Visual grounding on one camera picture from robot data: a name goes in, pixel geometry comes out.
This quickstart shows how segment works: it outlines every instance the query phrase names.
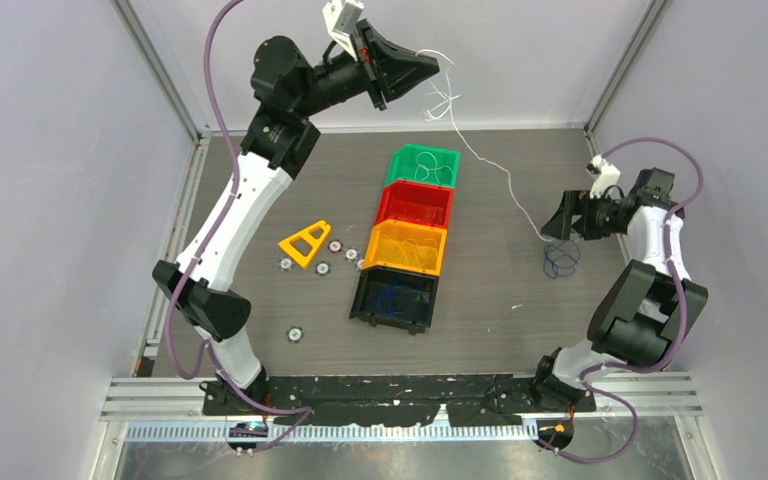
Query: white cable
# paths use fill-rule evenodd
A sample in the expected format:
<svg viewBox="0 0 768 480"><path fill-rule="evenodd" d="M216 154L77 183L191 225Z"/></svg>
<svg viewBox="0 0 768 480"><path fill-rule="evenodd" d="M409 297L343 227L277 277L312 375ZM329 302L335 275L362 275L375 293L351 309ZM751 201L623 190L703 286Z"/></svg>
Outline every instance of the white cable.
<svg viewBox="0 0 768 480"><path fill-rule="evenodd" d="M434 160L434 168L428 168L425 165L419 163L419 157L421 157L423 155L430 155L431 156L431 158ZM429 151L419 152L419 155L416 156L415 161L416 161L416 172L414 172L413 178L414 178L414 180L416 180L418 182L422 182L422 181L427 180L428 177L431 176L431 172L434 172L434 179L437 180L437 185L440 185L440 176L437 175L437 172L440 171L440 170L445 170L445 169L449 170L449 172L452 174L452 177L454 177L454 175L455 175L455 171L452 170L452 167L450 167L448 165L443 165L441 167L440 164L437 161L437 157L433 153L431 153ZM419 175L418 175L420 168L425 170L425 176L422 177L421 179L419 178Z"/></svg>
<svg viewBox="0 0 768 480"><path fill-rule="evenodd" d="M448 88L448 93L443 93L440 91L439 88L437 88L436 85L434 85L434 82L430 82L431 88L434 89L434 93L426 94L426 96L432 96L437 95L443 99L442 102L437 104L436 106L423 110L423 120L426 122L433 122L435 120L441 120L443 117L446 116L446 114L449 114L449 118L452 120L452 128L455 129L455 133L458 134L459 137L461 137L461 140L464 142L464 145L466 145L466 148L469 149L470 152L475 156L476 159L481 160L484 163L488 163L490 165L493 165L494 167L498 168L499 170L505 172L505 174L508 176L508 191L511 193L511 198L514 200L514 203L516 204L517 208L522 210L522 213L525 214L525 218L528 219L528 223L531 224L531 228L534 229L534 233L537 234L537 238L540 240L543 240L544 242L554 242L555 240L553 238L544 237L540 234L540 229L537 228L537 225L534 224L534 221L531 219L531 215L528 214L528 210L525 209L520 203L519 200L517 200L516 195L514 194L514 187L513 187L513 179L511 178L511 172L507 168L499 165L496 162L493 162L491 160L487 160L486 158L479 155L475 149L472 148L472 146L469 144L469 142L466 141L466 138L464 138L463 134L461 133L460 129L458 128L457 123L455 123L455 112L452 108L452 104L455 100L460 98L460 95L452 95L452 82L449 79L449 70L452 69L452 67L455 66L455 62L452 61L449 57L447 57L444 53L438 52L437 50L431 50L431 49L422 49L416 52L417 55L421 53L433 53L435 55L439 55L440 57L444 58L447 62L451 64L451 66L446 68L445 76L446 76L446 86ZM443 106L446 106L446 108L443 110L443 113L435 114L434 112L438 109L440 109Z"/></svg>

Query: yellow triangular block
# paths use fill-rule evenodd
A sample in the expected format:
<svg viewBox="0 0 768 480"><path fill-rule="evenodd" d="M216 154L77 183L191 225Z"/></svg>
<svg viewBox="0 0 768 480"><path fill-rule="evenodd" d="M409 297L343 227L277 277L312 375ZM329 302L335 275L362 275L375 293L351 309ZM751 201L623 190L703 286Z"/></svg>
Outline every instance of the yellow triangular block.
<svg viewBox="0 0 768 480"><path fill-rule="evenodd" d="M322 245L325 245L325 240L328 238L329 233L331 233L331 225L325 222L325 220L320 220L281 240L278 242L278 246L300 267L307 268L310 266L310 262L313 261L313 257L316 256L316 252L322 248ZM310 252L307 255L302 254L293 246L298 241L303 241L310 245Z"/></svg>

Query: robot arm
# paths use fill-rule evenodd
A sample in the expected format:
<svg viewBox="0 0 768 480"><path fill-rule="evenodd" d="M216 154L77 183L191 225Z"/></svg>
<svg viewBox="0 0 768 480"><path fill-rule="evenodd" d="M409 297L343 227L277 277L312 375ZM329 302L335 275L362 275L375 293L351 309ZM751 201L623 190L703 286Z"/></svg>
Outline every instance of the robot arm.
<svg viewBox="0 0 768 480"><path fill-rule="evenodd" d="M597 156L587 167L595 177L588 190L564 192L555 215L541 233L568 240L571 232L585 240L624 234L629 263L596 308L584 340L544 356L537 367L532 397L544 408L574 406L586 394L580 375L605 364L648 367L658 363L678 340L679 309L676 286L667 269L664 220L671 207L674 175L651 168L642 170L629 191L612 198L611 187L619 170ZM679 233L684 211L670 223L672 260L687 298L687 328L696 321L708 291L691 281L681 260ZM603 368L588 377L593 382L616 369Z"/></svg>
<svg viewBox="0 0 768 480"><path fill-rule="evenodd" d="M309 117L364 91L379 110L439 72L437 61L389 42L367 20L356 0L330 0L323 9L334 43L346 51L312 67L287 37L272 37L254 56L251 86L260 107L237 157L233 180L193 241L175 263L158 261L152 276L167 297L194 260L176 307L205 340L225 371L254 398L265 391L266 372L255 357L245 324L251 303L230 291L237 264L266 212L289 188L310 156L319 130ZM218 226L217 218L227 214ZM216 228L209 248L196 252Z"/></svg>

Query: wire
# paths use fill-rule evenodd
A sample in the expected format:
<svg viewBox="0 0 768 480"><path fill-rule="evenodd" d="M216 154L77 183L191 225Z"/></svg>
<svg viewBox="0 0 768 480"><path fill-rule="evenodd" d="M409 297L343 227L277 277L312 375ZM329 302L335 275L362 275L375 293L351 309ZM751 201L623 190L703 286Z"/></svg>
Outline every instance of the wire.
<svg viewBox="0 0 768 480"><path fill-rule="evenodd" d="M331 51L337 46L337 42L331 40L328 47L325 48L325 53L322 54L322 63L331 63Z"/></svg>
<svg viewBox="0 0 768 480"><path fill-rule="evenodd" d="M420 268L420 269L434 269L436 267L437 262L437 242L434 241L432 238L424 238L420 241L416 241L413 238L408 238L405 240L402 240L399 242L398 240L389 237L387 235L381 235L382 240L388 240L388 242L381 242L381 250L382 251L388 251L389 247L397 247L399 249L399 253L402 254L402 257L405 259L405 264ZM423 245L419 242L431 242L431 245ZM405 245L410 245L413 248L405 248ZM420 252L425 251L427 254L423 254L422 258L420 258ZM416 263L411 261L410 256L408 255L408 252L413 252L414 258L416 258Z"/></svg>
<svg viewBox="0 0 768 480"><path fill-rule="evenodd" d="M269 435L268 432L248 432L249 435L254 436L266 436ZM134 480L137 480L138 478L141 478L141 474L145 473L146 476L149 478L153 478L156 480L179 480L184 478L194 478L194 475L198 472L201 472L202 470L205 470L206 468L210 467L214 463L218 462L219 460L222 460L225 457L229 457L234 455L233 450L227 450L225 452L219 453L217 455L214 455L212 458L208 459L207 461L203 462L201 465L197 466L196 468L190 470L187 473L182 473L178 475L156 475L148 470L146 470L147 463L148 463L148 454L142 456L139 463L137 464L137 469L134 471L134 476L132 477Z"/></svg>
<svg viewBox="0 0 768 480"><path fill-rule="evenodd" d="M574 253L563 249L566 245L572 245L575 248ZM581 259L581 248L578 244L564 240L561 243L550 243L543 247L543 273L547 277L564 278L575 274L575 267Z"/></svg>
<svg viewBox="0 0 768 480"><path fill-rule="evenodd" d="M605 189L605 195L608 194L608 192L611 191L612 188L615 188L620 193L620 200L625 198L625 192L623 191L622 187L619 185L611 185L608 188Z"/></svg>
<svg viewBox="0 0 768 480"><path fill-rule="evenodd" d="M629 370L635 373L652 373L652 372L663 370L667 365L670 364L673 358L675 358L676 354L681 348L682 343L684 343L684 336L687 333L687 296L684 292L684 287L682 286L681 277L678 274L678 270L675 267L675 261L673 259L673 244L670 236L670 226L672 225L672 218L676 214L676 212L690 205L694 200L696 200L697 197L699 197L699 194L702 193L702 188L704 188L705 186L705 176L702 173L701 165L699 165L699 162L693 157L693 155L690 154L690 152L688 152L686 149L684 149L683 147L681 147L680 145L674 142L671 142L669 140L664 140L662 138L657 138L657 137L641 137L641 138L634 138L631 140L627 140L615 146L614 148L609 149L605 153L603 153L602 157L608 158L608 156L616 153L618 150L622 148L627 147L628 145L633 145L635 143L647 143L647 142L666 145L672 148L673 150L678 151L690 161L690 163L693 165L693 168L696 170L696 179L697 179L696 190L694 190L689 197L677 203L672 208L670 208L669 211L667 211L667 215L664 217L664 224L663 224L664 232L663 232L662 241L664 242L664 254L666 256L667 269L670 272L670 276L672 277L673 284L675 284L676 297L678 299L678 309L679 309L678 332L676 334L676 341L670 344L670 347L667 349L667 352L664 354L661 360L650 367L635 367L632 365L626 365L618 362L606 362L602 365L593 365L592 367L588 367L582 370L578 378L579 378L579 381L581 381L581 384L587 390L589 390L594 394L603 395L612 400L615 400L623 404L626 408L628 408L628 410L631 412L631 433L629 434L626 442L623 444L622 447L620 447L619 450L617 450L616 452L610 455L607 455L604 457L598 457L598 458L587 458L587 457L582 457L569 452L558 451L550 443L547 443L543 440L538 440L538 443L540 443L540 445L543 446L544 448L549 450L555 450L555 452L558 455L568 460L573 460L579 463L586 463L586 464L602 463L602 462L607 462L619 457L620 455L628 451L629 448L631 448L631 445L634 443L634 440L637 438L637 433L639 429L637 411L634 409L634 407L628 401L626 401L625 399L617 395L614 395L613 393L606 392L598 388L594 388L593 385L591 385L589 382L586 381L587 376L590 375L591 373L597 372L605 368L617 368L622 370Z"/></svg>
<svg viewBox="0 0 768 480"><path fill-rule="evenodd" d="M525 218L528 219L528 223L531 224L531 228L534 229L534 233L537 235L537 238L539 238L540 240L542 240L544 242L547 242L547 243L554 242L555 240L553 238L544 237L540 233L540 229L537 228L537 225L534 223L534 220L531 219L531 215L528 213L528 210L526 210L525 207L523 207L519 203L519 200L517 200L516 195L514 194L513 179L511 178L510 170L508 170L507 168L499 165L498 163L496 163L496 162L494 162L492 160L488 160L488 159L482 157L481 155L479 155L475 151L475 149L472 148L472 146L469 144L469 142L466 141L466 138L464 138L463 134L461 133L460 129L458 128L457 123L455 123L455 112L454 112L454 108L453 108L453 102L455 100L457 100L458 98L460 98L460 95L452 95L452 82L451 82L451 80L449 78L449 71L452 69L452 67L455 66L455 62L453 62L452 59L447 57L444 53L438 52L437 50L431 50L431 49L426 48L426 49L419 50L418 52L416 52L416 55L420 55L422 53L433 53L435 55L439 55L440 57L442 57L443 59L445 59L447 62L449 62L451 64L450 67L446 68L446 72L445 72L446 87L448 89L448 93L441 92L440 89L437 88L436 85L434 85L434 82L429 81L429 83L431 84L431 87L434 89L434 93L429 93L426 96L437 95L440 98L442 98L443 101L440 102L439 104L437 104L436 106L430 108L430 109L423 110L424 120L426 122L432 122L432 121L435 121L435 120L441 120L443 117L446 116L446 114L448 114L449 118L452 121L452 128L454 128L455 133L458 134L458 136L464 142L464 145L466 145L466 148L469 149L469 151L475 156L475 158L480 160L480 161L482 161L482 162L484 162L484 163L490 164L490 165L498 168L499 170L505 172L505 175L508 176L508 192L510 192L511 198L514 200L514 203L516 204L517 208L522 210L522 213L525 214ZM440 113L440 114L435 114L434 113L435 111L437 111L438 109L440 109L443 106L445 106L446 108L443 110L442 113Z"/></svg>
<svg viewBox="0 0 768 480"><path fill-rule="evenodd" d="M207 249L207 246L210 244L210 241L213 239L214 235L216 234L216 231L219 230L219 227L222 225L222 222L228 216L228 211L231 209L231 206L233 205L234 200L237 197L237 192L240 186L240 167L239 167L239 164L237 163L237 149L234 147L234 141L231 139L231 134L228 132L228 127L225 124L225 119L223 118L222 112L220 111L220 108L219 108L219 102L216 100L216 91L213 87L213 76L211 74L211 68L210 68L210 56L213 48L213 41L214 41L214 38L216 37L216 32L219 29L219 25L222 23L222 20L225 18L228 12L230 12L234 7L236 7L243 1L244 0L231 0L227 4L225 4L224 7L222 7L222 9L213 19L213 23L211 23L210 25L210 29L207 32L207 39L205 40L205 45L204 45L204 62L203 62L204 80L207 87L207 95L208 95L208 98L210 99L210 106L213 109L213 114L216 116L216 122L219 124L219 130L222 132L222 137L225 140L225 144L228 147L228 153L231 158L231 168L232 168L231 191L227 199L225 200L225 204L223 205L222 210L220 210L219 215L217 215L216 220L213 222L213 225L210 226L210 229L207 231L207 234L204 236L203 239L201 239L201 244L196 249L193 259L190 260L190 263L187 265L187 268L184 270L184 273L181 275L181 278L178 280L178 283L175 285L175 288L172 291L172 295L169 298L169 306L166 309L166 317L164 319L164 324L163 324L163 336L165 339L166 350L169 355L169 360L171 361L172 366L174 367L176 373L178 373L178 375L181 376L181 378L184 378L185 380L191 380L195 378L196 375L198 375L198 372L201 368L201 363L204 357L204 352L207 351L208 354L210 355L211 360L216 365L216 368L218 369L218 373L231 386L232 390L234 390L234 393L236 393L242 400L244 400L246 403L251 405L253 408L258 409L262 412L272 414L272 415L301 414L299 419L293 424L292 427L287 429L283 434L281 434L274 440L264 445L258 446L256 449L251 451L251 453L254 453L254 452L262 452L265 450L269 450L273 446L277 445L281 440L283 440L299 425L304 423L304 421L310 416L313 410L310 407L303 407L303 408L292 409L292 410L280 410L280 409L270 408L255 402L254 400L246 396L246 394L237 386L234 379L228 374L228 372L225 371L225 368L222 366L222 363L219 361L218 358L216 358L215 352L213 351L213 347L210 346L210 342L208 340L205 340L202 343L201 348L199 348L198 356L196 358L196 364L193 371L188 372L184 370L183 367L181 366L181 363L178 361L178 356L175 352L175 345L174 345L174 342L172 341L172 328L171 328L172 317L174 315L175 308L178 304L178 299L181 297L181 292L183 291L187 280L190 278L196 266L198 265L202 254L205 252L205 250Z"/></svg>
<svg viewBox="0 0 768 480"><path fill-rule="evenodd" d="M428 168L425 165L419 163L419 157L421 157L422 155L431 155L431 158L434 159L434 168ZM452 169L452 167L448 165L443 165L442 167L439 166L440 164L437 161L437 157L429 151L419 152L419 155L417 155L416 158L414 158L414 161L416 161L416 172L414 172L413 178L417 182L422 182L427 180L428 177L431 176L431 172L434 172L434 179L437 180L437 185L440 185L441 184L440 177L439 175L437 175L437 172L444 169L448 169L452 176L455 175L455 171ZM425 176L422 178L419 178L419 175L418 175L420 168L425 170Z"/></svg>
<svg viewBox="0 0 768 480"><path fill-rule="evenodd" d="M399 290L406 290L411 296L406 297L403 295L397 295ZM372 298L374 294L371 293L369 296L367 296L367 302ZM398 300L404 300L404 303L407 304L409 307L408 310L411 311L411 313L407 311L403 311L403 308L400 308L400 310L395 310L394 305L396 306L404 306L404 303L400 304L398 303ZM420 307L423 304L426 304L427 302L420 302L420 300L423 299L423 292L416 290L414 288L411 288L407 285L399 285L398 282L395 280L391 280L387 283L387 287L384 290L384 293L380 294L378 296L378 299L375 302L375 306L377 307L377 311L380 313L384 313L387 315L404 315L409 318L418 319L419 315L421 314ZM381 306L381 301L384 300L386 302L387 308L383 308Z"/></svg>

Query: orange bin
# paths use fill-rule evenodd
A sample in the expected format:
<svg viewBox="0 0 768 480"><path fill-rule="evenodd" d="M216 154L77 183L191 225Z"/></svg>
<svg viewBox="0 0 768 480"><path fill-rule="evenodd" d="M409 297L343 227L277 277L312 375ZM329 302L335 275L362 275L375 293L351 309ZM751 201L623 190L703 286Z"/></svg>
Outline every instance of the orange bin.
<svg viewBox="0 0 768 480"><path fill-rule="evenodd" d="M384 220L372 229L363 268L380 265L439 276L445 248L445 229Z"/></svg>

